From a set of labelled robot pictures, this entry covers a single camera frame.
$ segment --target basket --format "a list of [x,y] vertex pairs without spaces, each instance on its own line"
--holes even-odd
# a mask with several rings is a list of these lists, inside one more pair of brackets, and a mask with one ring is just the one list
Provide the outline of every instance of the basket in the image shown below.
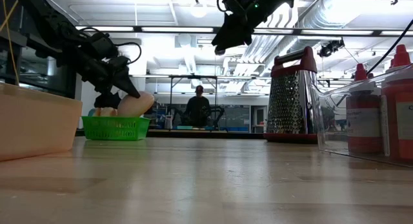
[[137,141],[146,138],[150,119],[143,117],[82,117],[90,140]]

